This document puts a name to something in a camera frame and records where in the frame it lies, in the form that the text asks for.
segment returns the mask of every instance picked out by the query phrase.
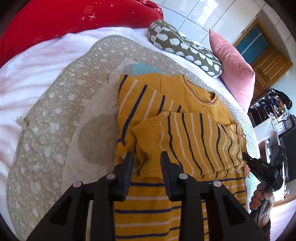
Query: blue fabric patch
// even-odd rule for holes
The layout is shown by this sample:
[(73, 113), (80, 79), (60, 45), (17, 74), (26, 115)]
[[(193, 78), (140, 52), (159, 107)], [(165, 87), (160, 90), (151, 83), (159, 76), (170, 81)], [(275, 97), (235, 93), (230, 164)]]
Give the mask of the blue fabric patch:
[(139, 64), (134, 64), (131, 67), (131, 70), (134, 75), (142, 75), (142, 74), (151, 74), (151, 73), (160, 73), (163, 74), (162, 71), (158, 70), (157, 68), (145, 64), (143, 62), (138, 62)]

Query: bed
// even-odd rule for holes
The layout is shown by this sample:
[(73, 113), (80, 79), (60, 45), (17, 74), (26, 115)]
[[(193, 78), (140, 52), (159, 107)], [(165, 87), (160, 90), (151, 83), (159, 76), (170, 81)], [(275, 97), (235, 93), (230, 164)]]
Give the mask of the bed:
[[(114, 62), (114, 66), (108, 64), (110, 60)], [(77, 34), (69, 33), (41, 42), (15, 56), (0, 69), (0, 213), (21, 240), (27, 238), (38, 221), (73, 181), (79, 179), (84, 183), (92, 182), (112, 170), (112, 163), (102, 163), (99, 164), (99, 168), (94, 168), (98, 166), (93, 160), (103, 159), (108, 154), (103, 157), (93, 156), (89, 154), (91, 150), (84, 148), (86, 153), (82, 155), (84, 158), (87, 156), (89, 160), (86, 164), (76, 157), (78, 155), (75, 148), (79, 143), (84, 146), (88, 145), (87, 142), (81, 143), (78, 140), (87, 139), (91, 134), (92, 126), (98, 121), (102, 124), (100, 126), (102, 129), (111, 130), (113, 126), (116, 126), (117, 102), (112, 90), (117, 85), (119, 74), (127, 72), (136, 75), (139, 65), (144, 66), (145, 71), (160, 71), (170, 75), (186, 74), (197, 85), (217, 92), (234, 118), (242, 125), (247, 139), (248, 153), (254, 158), (260, 157), (257, 139), (248, 115), (221, 79), (210, 77), (199, 67), (180, 56), (154, 47), (147, 39), (146, 28), (99, 28)], [(73, 105), (68, 106), (68, 109), (73, 111), (74, 108), (78, 108), (79, 111), (78, 105), (74, 107), (77, 104), (76, 100), (79, 100), (81, 105), (88, 110), (85, 115), (80, 114), (81, 117), (78, 119), (77, 116), (72, 115), (71, 123), (65, 124), (69, 129), (71, 126), (73, 134), (71, 138), (63, 136), (66, 130), (61, 133), (64, 127), (57, 125), (54, 121), (47, 120), (46, 122), (50, 123), (49, 126), (43, 130), (40, 128), (47, 110), (53, 110), (59, 116), (62, 113), (60, 106), (63, 103), (55, 102), (53, 99), (58, 93), (68, 91), (69, 86), (63, 80), (75, 82), (75, 86), (72, 87), (76, 94), (67, 94), (68, 100), (73, 101)], [(84, 83), (90, 80), (93, 81), (92, 86), (86, 87)], [(87, 96), (84, 88), (89, 88), (90, 96)], [(96, 106), (100, 105), (104, 108), (96, 109)], [(95, 115), (109, 116), (108, 120), (111, 121), (109, 123), (103, 117), (97, 120)], [(61, 122), (66, 121), (66, 117), (67, 114), (62, 117)], [(22, 160), (30, 162), (27, 152), (32, 148), (26, 142), (32, 142), (37, 136), (46, 136), (47, 133), (42, 134), (46, 130), (48, 134), (54, 134), (54, 137), (42, 140), (44, 149), (35, 150), (35, 156), (37, 154), (41, 156), (40, 153), (43, 153), (45, 157), (48, 157), (53, 150), (49, 149), (46, 144), (47, 142), (53, 143), (53, 139), (59, 138), (58, 135), (63, 136), (69, 150), (72, 151), (70, 154), (69, 152), (56, 154), (53, 157), (55, 163), (52, 165), (56, 169), (44, 171), (42, 162), (38, 165), (35, 163), (25, 166)], [(116, 134), (116, 130), (107, 134), (110, 136), (107, 140), (109, 146), (104, 147), (101, 143), (104, 153), (107, 153), (106, 148), (112, 151), (112, 137)], [(32, 181), (30, 175), (40, 170), (44, 177), (38, 178), (42, 181)], [(25, 178), (23, 184), (20, 184), (21, 179), (18, 179), (18, 176)], [(259, 181), (250, 174), (245, 182), (247, 186), (246, 203), (249, 210), (251, 195)], [(28, 196), (26, 197), (27, 190), (38, 194), (41, 197), (40, 200), (30, 200)]]

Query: white tile wall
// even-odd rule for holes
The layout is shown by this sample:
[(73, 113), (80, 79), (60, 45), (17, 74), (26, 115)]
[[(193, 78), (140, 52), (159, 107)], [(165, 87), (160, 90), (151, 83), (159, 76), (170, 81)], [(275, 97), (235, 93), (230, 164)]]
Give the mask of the white tile wall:
[(188, 18), (205, 30), (211, 29), (234, 0), (199, 1)]
[(199, 0), (166, 0), (164, 7), (187, 17)]
[(279, 34), (281, 35), (283, 41), (286, 42), (291, 35), (287, 26), (284, 24), (282, 20), (280, 20), (276, 25), (276, 28), (279, 31)]
[(235, 0), (213, 30), (232, 43), (260, 11), (253, 0)]
[(202, 46), (204, 46), (205, 48), (212, 50), (211, 49), (211, 45), (210, 45), (210, 38), (209, 38), (209, 34), (206, 35), (206, 37), (202, 40), (201, 42)]
[(191, 40), (201, 42), (204, 37), (207, 35), (207, 31), (201, 28), (200, 26), (196, 25), (192, 21), (186, 19), (185, 22), (182, 24), (179, 32), (185, 34)]
[(180, 15), (172, 10), (169, 10), (165, 7), (162, 7), (161, 9), (163, 11), (164, 21), (173, 25), (176, 29), (179, 29), (181, 27), (181, 25), (184, 23), (186, 18), (183, 17), (182, 15)]
[(259, 5), (259, 7), (263, 7), (265, 4), (266, 4), (266, 2), (264, 1), (264, 0), (254, 0), (258, 5)]
[(294, 40), (293, 36), (291, 35), (287, 42), (286, 42), (286, 47), (288, 49), (290, 58), (293, 60), (296, 58), (296, 41)]
[(278, 14), (268, 4), (264, 5), (263, 10), (269, 16), (274, 25), (277, 25), (277, 23), (280, 21)]

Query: red pillow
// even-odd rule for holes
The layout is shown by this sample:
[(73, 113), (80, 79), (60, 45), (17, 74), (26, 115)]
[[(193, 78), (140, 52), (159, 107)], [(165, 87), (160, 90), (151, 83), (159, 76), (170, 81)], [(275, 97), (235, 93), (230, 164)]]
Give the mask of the red pillow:
[(29, 47), (100, 27), (148, 28), (163, 13), (147, 0), (31, 0), (0, 39), (0, 67)]

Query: finger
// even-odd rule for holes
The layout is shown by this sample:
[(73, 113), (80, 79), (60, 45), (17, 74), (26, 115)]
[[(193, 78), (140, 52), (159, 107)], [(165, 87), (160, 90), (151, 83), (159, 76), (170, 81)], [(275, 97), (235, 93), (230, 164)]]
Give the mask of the finger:
[(274, 205), (274, 195), (273, 195), (273, 193), (264, 193), (263, 195), (264, 195), (264, 198), (266, 200), (268, 200), (268, 203), (262, 213), (263, 216), (266, 216), (270, 213), (270, 211)]
[(250, 209), (252, 210), (256, 210), (257, 209), (257, 205), (253, 202), (250, 202)]
[(253, 196), (251, 198), (251, 201), (252, 201), (252, 203), (254, 203), (255, 205), (257, 205), (257, 207), (261, 205), (261, 201), (258, 200), (255, 196)]
[(256, 190), (255, 192), (254, 192), (254, 197), (256, 197), (258, 200), (260, 200), (260, 201), (262, 201), (263, 200), (263, 195), (262, 195), (262, 193), (260, 192), (260, 191), (258, 191), (258, 190)]
[(258, 186), (257, 186), (257, 190), (260, 191), (261, 188), (262, 188), (262, 185), (261, 185), (261, 183), (260, 183), (260, 184), (258, 184)]
[(264, 193), (264, 198), (268, 200), (269, 203), (274, 204), (274, 194), (273, 193)]

